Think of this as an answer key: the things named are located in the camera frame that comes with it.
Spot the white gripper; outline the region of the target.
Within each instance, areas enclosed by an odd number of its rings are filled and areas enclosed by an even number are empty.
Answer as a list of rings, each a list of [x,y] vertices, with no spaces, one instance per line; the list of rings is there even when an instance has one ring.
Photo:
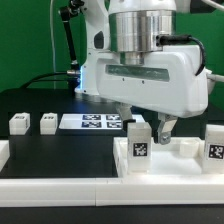
[[[131,105],[160,112],[158,143],[165,145],[177,117],[200,115],[208,106],[206,72],[199,67],[200,50],[195,45],[166,46],[147,54],[142,66],[121,65],[115,55],[104,56],[97,61],[97,90],[103,98],[122,102],[116,110],[123,128],[134,121]]]

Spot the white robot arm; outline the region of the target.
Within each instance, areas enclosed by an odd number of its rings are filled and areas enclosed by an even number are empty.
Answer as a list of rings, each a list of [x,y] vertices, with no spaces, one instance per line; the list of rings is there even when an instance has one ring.
[[[122,127],[133,106],[158,113],[157,142],[167,144],[179,118],[202,114],[217,77],[205,49],[175,33],[175,15],[224,11],[224,0],[83,0],[87,58],[79,90],[116,103]]]

